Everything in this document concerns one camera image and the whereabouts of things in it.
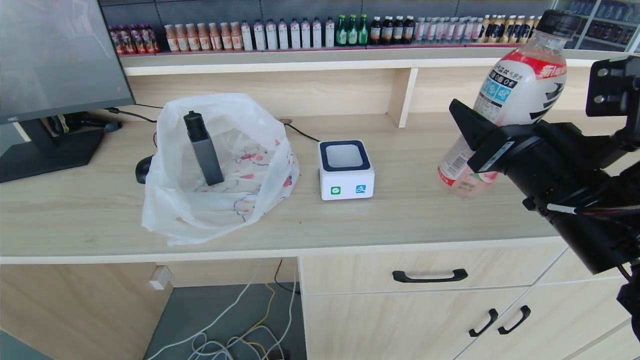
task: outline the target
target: drawer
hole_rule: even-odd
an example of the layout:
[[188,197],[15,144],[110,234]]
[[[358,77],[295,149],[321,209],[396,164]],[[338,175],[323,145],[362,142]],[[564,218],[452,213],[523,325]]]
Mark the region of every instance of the drawer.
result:
[[[526,247],[304,256],[301,279],[305,294],[530,285],[565,248],[559,241]],[[451,279],[456,269],[464,271]],[[401,282],[394,279],[394,272],[431,282]],[[457,280],[464,273],[467,276]]]

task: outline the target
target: cabinet door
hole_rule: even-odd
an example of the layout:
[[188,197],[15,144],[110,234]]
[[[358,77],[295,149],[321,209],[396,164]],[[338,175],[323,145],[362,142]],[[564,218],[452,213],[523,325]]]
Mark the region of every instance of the cabinet door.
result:
[[[456,360],[562,360],[630,315],[616,295],[623,279],[533,286]],[[522,318],[529,317],[509,334]]]
[[308,360],[451,360],[526,288],[303,297]]

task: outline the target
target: wooden panel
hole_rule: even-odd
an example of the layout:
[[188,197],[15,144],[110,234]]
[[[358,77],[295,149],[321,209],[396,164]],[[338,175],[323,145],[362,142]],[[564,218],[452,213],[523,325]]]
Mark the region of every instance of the wooden panel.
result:
[[[260,272],[253,282],[272,283],[279,258],[274,259],[238,259],[214,261],[172,261],[158,263],[171,270],[171,283],[175,288],[189,286],[217,286],[247,284],[251,281],[255,269],[260,264]],[[278,272],[278,282],[293,281],[293,272],[298,267],[298,258],[284,258]]]
[[[300,263],[308,294],[477,288],[530,285],[565,248],[559,242],[497,249],[305,256]],[[393,280],[391,274],[402,270],[414,279],[447,278],[459,268],[464,268],[468,277],[457,282],[407,284]]]
[[453,359],[523,291],[304,296],[307,358]]
[[54,360],[142,359],[172,292],[155,268],[2,265],[0,327]]
[[627,320],[564,360],[634,360],[638,356],[640,343]]
[[[616,295],[625,281],[605,279],[533,286],[456,360],[562,360],[619,325],[630,315]],[[531,315],[507,335],[507,329]]]

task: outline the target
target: computer mouse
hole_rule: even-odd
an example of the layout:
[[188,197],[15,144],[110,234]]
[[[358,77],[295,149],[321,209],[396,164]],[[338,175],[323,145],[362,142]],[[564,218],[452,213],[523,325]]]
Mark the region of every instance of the computer mouse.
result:
[[149,167],[151,166],[151,159],[153,159],[153,155],[144,158],[138,162],[136,165],[136,180],[140,184],[145,184],[147,182],[147,174],[149,173]]

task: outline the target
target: drawer handle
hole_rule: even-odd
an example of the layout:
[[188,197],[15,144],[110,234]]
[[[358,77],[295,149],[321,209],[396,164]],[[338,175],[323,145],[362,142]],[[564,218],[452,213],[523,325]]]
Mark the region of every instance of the drawer handle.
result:
[[518,326],[520,326],[521,323],[524,322],[524,320],[526,320],[529,317],[529,315],[531,315],[531,309],[529,309],[529,306],[525,305],[521,307],[520,311],[522,311],[522,318],[520,319],[520,321],[509,330],[505,329],[504,326],[500,326],[498,328],[498,332],[500,333],[500,335],[506,335],[506,334],[509,334],[511,331],[514,331]]
[[465,269],[455,269],[453,270],[453,277],[447,277],[445,279],[412,279],[408,277],[404,271],[400,270],[396,270],[391,274],[397,282],[454,282],[462,281],[469,276]]
[[480,334],[482,334],[485,330],[489,329],[489,326],[491,326],[496,320],[498,320],[498,311],[496,309],[489,310],[489,316],[491,317],[491,320],[489,320],[489,323],[486,324],[482,328],[482,330],[480,330],[479,332],[476,332],[473,329],[469,330],[469,335],[472,338],[477,338],[478,336],[480,336]]

